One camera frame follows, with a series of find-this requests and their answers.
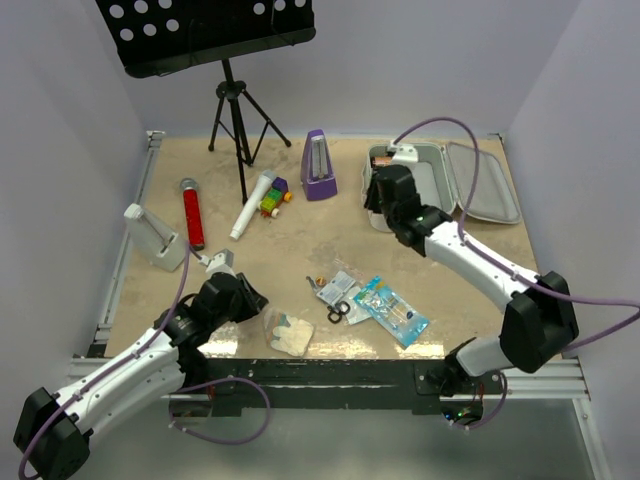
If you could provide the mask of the brown bottle orange cap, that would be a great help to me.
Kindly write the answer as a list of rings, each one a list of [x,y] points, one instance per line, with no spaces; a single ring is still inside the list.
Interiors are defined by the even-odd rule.
[[[382,168],[389,166],[392,163],[392,158],[388,156],[373,157],[371,162],[374,168]]]

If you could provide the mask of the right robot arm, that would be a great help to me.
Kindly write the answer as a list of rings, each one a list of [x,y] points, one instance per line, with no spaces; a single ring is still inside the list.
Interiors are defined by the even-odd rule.
[[[422,202],[408,167],[377,170],[365,207],[383,216],[402,245],[456,272],[503,315],[498,335],[473,337],[445,357],[433,376],[443,395],[469,392],[481,376],[494,371],[534,373],[577,338],[566,280],[555,272],[538,275],[522,269],[474,244],[449,214]]]

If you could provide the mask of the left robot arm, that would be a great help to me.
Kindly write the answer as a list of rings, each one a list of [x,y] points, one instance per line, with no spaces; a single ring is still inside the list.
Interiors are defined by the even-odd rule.
[[[86,462],[90,441],[150,400],[206,383],[200,351],[221,326],[241,323],[268,304],[243,274],[214,273],[199,292],[176,298],[128,350],[81,380],[51,393],[40,387],[26,399],[13,442],[21,451],[18,476],[67,479]]]

